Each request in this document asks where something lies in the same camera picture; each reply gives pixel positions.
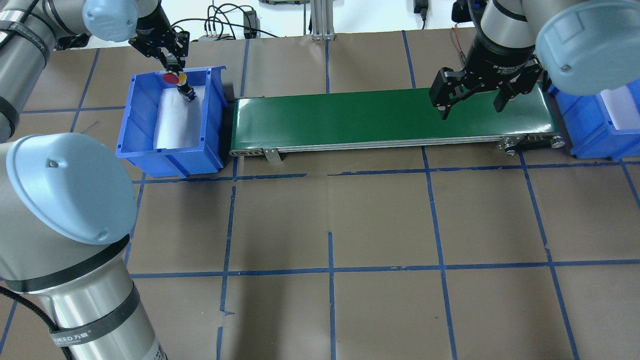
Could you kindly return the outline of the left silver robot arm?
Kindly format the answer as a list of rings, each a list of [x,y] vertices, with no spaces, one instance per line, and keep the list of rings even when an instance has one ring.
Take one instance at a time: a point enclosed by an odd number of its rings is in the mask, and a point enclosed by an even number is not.
[[[187,34],[159,0],[9,0],[1,10],[1,293],[48,326],[68,360],[166,360],[123,260],[138,207],[115,154],[81,133],[14,141],[63,38],[129,41],[174,72]]]

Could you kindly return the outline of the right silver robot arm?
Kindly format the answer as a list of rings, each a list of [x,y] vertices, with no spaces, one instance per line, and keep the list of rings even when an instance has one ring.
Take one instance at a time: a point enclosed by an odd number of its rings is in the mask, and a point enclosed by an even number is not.
[[[429,90],[446,120],[454,105],[497,91],[496,112],[532,91],[542,71],[560,91],[589,96],[639,78],[637,0],[458,0],[476,29],[464,66]]]

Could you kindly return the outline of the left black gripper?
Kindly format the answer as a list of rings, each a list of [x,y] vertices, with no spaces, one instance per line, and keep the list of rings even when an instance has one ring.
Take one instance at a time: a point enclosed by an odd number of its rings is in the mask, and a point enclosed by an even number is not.
[[[137,19],[135,35],[128,39],[128,44],[148,58],[162,59],[165,71],[178,76],[182,60],[189,53],[189,41],[190,33],[174,30],[166,16],[149,14]],[[162,54],[162,49],[169,54]]]

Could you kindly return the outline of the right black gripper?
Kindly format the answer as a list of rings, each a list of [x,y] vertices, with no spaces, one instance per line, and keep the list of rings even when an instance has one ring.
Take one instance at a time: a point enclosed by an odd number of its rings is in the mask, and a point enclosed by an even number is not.
[[[542,72],[540,60],[530,50],[512,49],[501,54],[484,45],[473,45],[464,68],[439,69],[429,90],[430,103],[439,109],[445,121],[460,101],[482,92],[498,91],[493,107],[501,113],[510,100],[529,94]]]

